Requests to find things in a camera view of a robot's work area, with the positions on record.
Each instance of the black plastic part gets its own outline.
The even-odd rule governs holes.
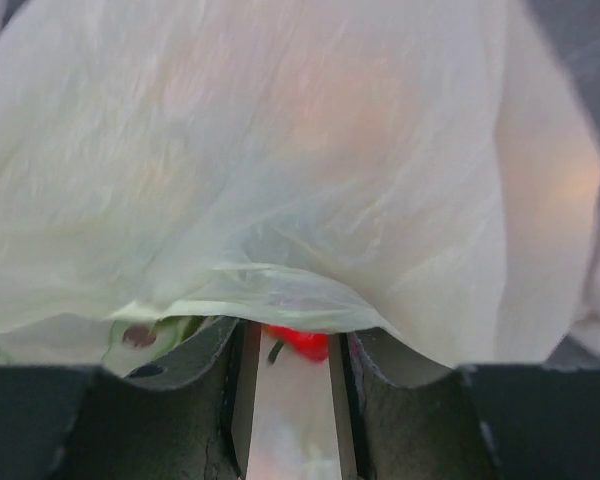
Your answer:
[[[0,367],[0,480],[235,480],[220,434],[235,325],[222,318],[126,379]]]
[[[60,467],[95,376],[89,368],[0,367],[0,480],[43,479]]]
[[[369,440],[367,428],[364,423],[363,401],[360,398],[356,385],[355,372],[350,353],[351,344],[348,335],[338,335],[342,357],[342,374],[347,391],[347,403],[349,418],[351,422],[351,435],[355,452],[355,462],[360,480],[372,480],[375,478],[373,463],[369,453]]]
[[[245,478],[251,444],[260,326],[245,320],[236,326],[225,381],[221,413],[222,436],[236,477]]]
[[[377,480],[600,480],[600,360],[569,341],[554,366],[467,366],[414,389],[351,358]]]
[[[461,369],[499,477],[600,480],[600,370]]]

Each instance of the red object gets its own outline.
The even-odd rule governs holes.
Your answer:
[[[329,357],[327,335],[324,333],[298,332],[272,325],[264,325],[264,330],[272,337],[291,345],[298,354],[313,362],[324,362]]]

